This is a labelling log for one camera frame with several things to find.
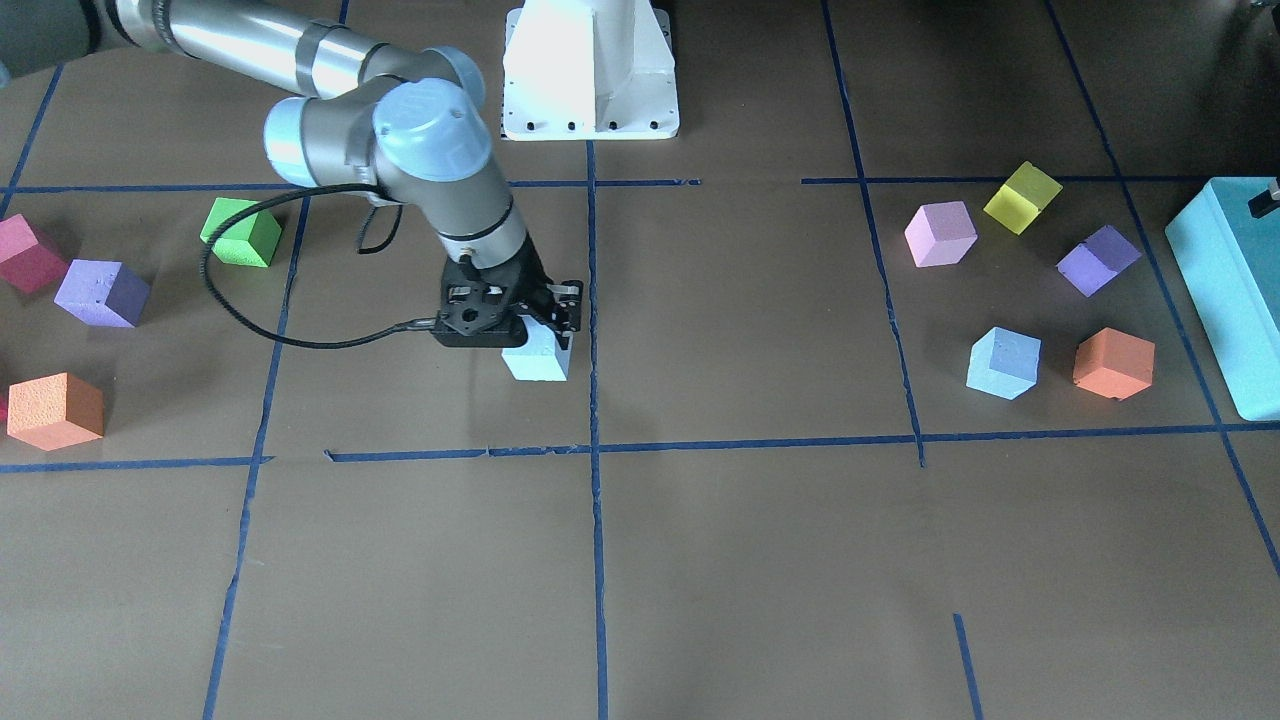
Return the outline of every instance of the pink cube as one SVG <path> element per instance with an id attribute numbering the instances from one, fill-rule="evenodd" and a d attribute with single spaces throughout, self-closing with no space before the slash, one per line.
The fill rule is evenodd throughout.
<path id="1" fill-rule="evenodd" d="M 0 220 L 0 278 L 31 293 L 67 274 L 58 246 L 20 214 Z"/>
<path id="2" fill-rule="evenodd" d="M 954 265 L 978 242 L 964 201 L 920 205 L 906 225 L 906 245 L 916 268 Z"/>

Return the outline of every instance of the white mounting plate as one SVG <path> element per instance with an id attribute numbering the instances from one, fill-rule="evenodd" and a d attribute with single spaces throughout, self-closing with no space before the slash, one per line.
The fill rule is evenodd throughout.
<path id="1" fill-rule="evenodd" d="M 507 38 L 516 32 L 521 9 L 507 14 Z M 672 50 L 671 17 L 666 10 L 655 9 L 654 18 Z M 521 142 L 550 140 L 668 140 L 680 129 L 680 105 L 676 97 L 676 79 L 667 73 L 632 74 L 620 92 L 611 97 L 600 111 L 598 127 L 585 127 L 579 120 L 573 129 L 568 123 L 549 120 L 548 111 L 540 108 L 536 97 L 530 97 L 524 88 L 509 82 L 503 83 L 502 137 Z"/>

